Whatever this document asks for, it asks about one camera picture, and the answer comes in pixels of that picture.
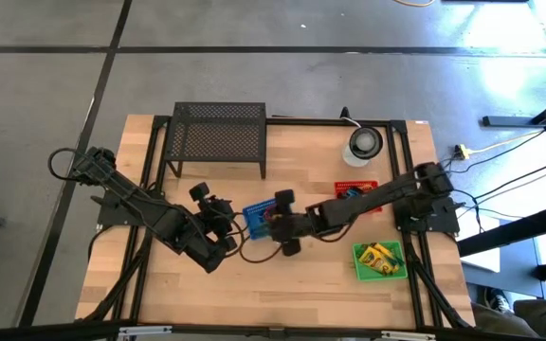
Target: wooden table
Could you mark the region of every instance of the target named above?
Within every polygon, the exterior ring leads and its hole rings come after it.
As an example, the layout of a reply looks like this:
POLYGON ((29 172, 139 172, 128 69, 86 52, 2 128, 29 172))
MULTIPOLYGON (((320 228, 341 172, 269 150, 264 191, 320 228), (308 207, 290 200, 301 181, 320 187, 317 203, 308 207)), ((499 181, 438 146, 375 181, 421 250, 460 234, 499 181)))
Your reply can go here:
MULTIPOLYGON (((118 170, 136 183, 142 172, 152 122, 152 116, 128 116, 121 138, 118 170)), ((167 171, 166 198, 197 211, 189 189, 206 181, 211 194, 232 200, 234 210, 240 211, 272 198, 275 191, 292 188, 296 196, 293 208, 303 211, 306 206, 333 198, 335 181, 375 180, 379 184, 390 181, 386 144, 365 168, 344 164, 341 148, 353 129, 268 126, 266 180, 260 179, 257 164, 186 163, 181 179, 167 171)), ((428 124, 409 121, 408 129, 414 164, 435 160, 428 124)), ((161 140, 155 155, 160 153, 161 140)), ((399 159, 403 160, 399 136, 396 145, 399 159)), ((405 171, 402 161, 400 169, 405 171)), ((155 170, 151 179, 155 179, 155 170)), ((245 225, 241 217, 238 223, 245 225)), ((127 226, 119 226, 96 241, 77 317, 91 313, 118 279, 127 238, 127 226)), ((391 205, 387 205, 382 212, 361 215, 340 242, 305 238, 302 251, 296 256, 287 258, 280 253, 262 264, 233 257, 224 260, 209 275, 187 256, 177 256, 154 242, 139 322, 413 329, 407 279, 360 282, 355 276, 352 244, 390 240, 401 241, 401 236, 395 229, 391 205)), ((437 285, 461 317, 474 324, 455 242, 442 233, 428 233, 428 244, 437 285)), ((249 241, 245 254, 260 259, 276 247, 269 239, 249 241)), ((129 315, 133 287, 130 283, 122 316, 129 315)), ((430 325, 427 290, 422 283, 420 287, 425 320, 430 325)))

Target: green plastic basket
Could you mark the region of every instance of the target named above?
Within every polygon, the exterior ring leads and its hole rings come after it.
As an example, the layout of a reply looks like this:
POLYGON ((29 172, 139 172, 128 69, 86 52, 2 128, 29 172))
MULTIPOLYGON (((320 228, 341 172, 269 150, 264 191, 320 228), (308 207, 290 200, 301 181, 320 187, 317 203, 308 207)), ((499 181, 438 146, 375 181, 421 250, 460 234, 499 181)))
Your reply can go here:
MULTIPOLYGON (((389 241, 389 242, 379 242, 379 243, 385 246, 387 249, 389 249, 395 255, 395 257, 406 262, 406 260, 404 259, 404 253, 402 252, 402 244, 400 242, 389 241)), ((355 272, 357 273, 357 279, 359 279, 360 281, 401 279, 401 278, 408 277, 406 264, 404 264, 399 269, 399 271, 396 272, 395 274, 385 276, 383 274, 380 274, 374 271, 369 266, 360 263, 357 256, 357 252, 359 252, 360 246, 361 246, 361 243, 353 244, 353 261, 355 262, 355 272)))

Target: metal mesh platform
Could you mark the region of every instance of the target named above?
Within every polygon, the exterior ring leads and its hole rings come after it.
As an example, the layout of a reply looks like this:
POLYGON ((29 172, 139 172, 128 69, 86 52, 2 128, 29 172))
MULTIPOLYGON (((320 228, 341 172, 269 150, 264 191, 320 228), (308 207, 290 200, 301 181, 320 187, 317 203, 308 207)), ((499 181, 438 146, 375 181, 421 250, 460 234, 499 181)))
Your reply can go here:
POLYGON ((258 162, 265 178, 264 103, 177 102, 169 129, 166 161, 176 177, 185 161, 210 161, 258 162))

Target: blue object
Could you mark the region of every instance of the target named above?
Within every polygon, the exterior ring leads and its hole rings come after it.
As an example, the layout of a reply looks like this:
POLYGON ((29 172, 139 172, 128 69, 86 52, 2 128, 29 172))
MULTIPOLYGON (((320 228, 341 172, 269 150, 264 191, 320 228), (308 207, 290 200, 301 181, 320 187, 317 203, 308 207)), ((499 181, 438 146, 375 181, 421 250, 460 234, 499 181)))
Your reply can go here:
POLYGON ((269 235, 267 222, 264 219, 264 212, 270 206, 275 205, 275 199, 269 199, 259 204, 245 207, 242 210, 247 224, 247 231, 251 240, 257 240, 269 235))

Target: gray floor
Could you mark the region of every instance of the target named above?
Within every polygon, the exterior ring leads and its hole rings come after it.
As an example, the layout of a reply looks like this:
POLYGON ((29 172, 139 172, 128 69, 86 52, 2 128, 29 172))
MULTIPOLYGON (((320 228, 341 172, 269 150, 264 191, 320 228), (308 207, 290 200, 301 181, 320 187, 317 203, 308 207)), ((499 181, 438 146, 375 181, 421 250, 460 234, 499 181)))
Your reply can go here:
MULTIPOLYGON (((120 8, 121 1, 113 0, 30 5, 0 0, 0 44, 108 45, 120 8)), ((534 15, 525 4, 437 2, 412 9, 391 0, 136 0, 121 43, 477 46, 521 51, 546 46, 540 20, 538 12, 534 15), (513 25, 506 25, 506 18, 513 25)), ((47 173, 47 155, 75 144, 103 57, 0 55, 0 215, 9 220, 0 228, 0 327, 14 323, 60 188, 61 183, 47 173)), ((181 100, 264 101, 269 115, 337 117, 346 105, 354 117, 425 119, 431 122, 443 158, 456 143, 477 149, 524 134, 483 129, 478 119, 529 116, 544 109, 546 58, 118 55, 90 142, 115 150, 128 114, 169 114, 181 100)), ((545 163, 546 140, 540 138, 502 160, 454 176, 453 181, 457 188, 482 193, 545 163)), ((64 168, 64 160, 59 166, 64 168)), ((488 207, 518 215, 543 209, 546 200, 531 199, 541 188, 546 188, 546 181, 491 201, 488 207)), ((37 323, 73 318, 86 246, 98 213, 89 201, 93 192, 76 190, 37 323)))

